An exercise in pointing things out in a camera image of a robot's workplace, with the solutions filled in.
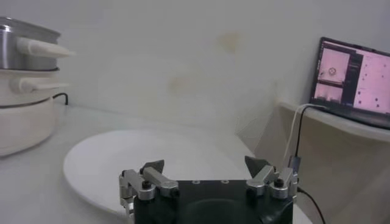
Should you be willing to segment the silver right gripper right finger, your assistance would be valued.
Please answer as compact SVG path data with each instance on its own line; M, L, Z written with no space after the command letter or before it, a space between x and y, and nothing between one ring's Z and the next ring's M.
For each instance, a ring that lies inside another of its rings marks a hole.
M298 192L299 159L292 157L288 167L278 171L265 159L245 156L245 164L251 179L246 181L248 189L254 191L256 197L266 192L276 200L296 200Z

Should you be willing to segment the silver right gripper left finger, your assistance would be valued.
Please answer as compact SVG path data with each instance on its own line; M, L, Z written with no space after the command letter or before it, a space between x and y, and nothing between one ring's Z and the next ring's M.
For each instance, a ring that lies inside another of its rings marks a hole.
M179 197L179 182L162 174L165 161L146 163L138 172L133 169L123 170L119 175L119 196L121 201L153 200L157 192L162 197Z

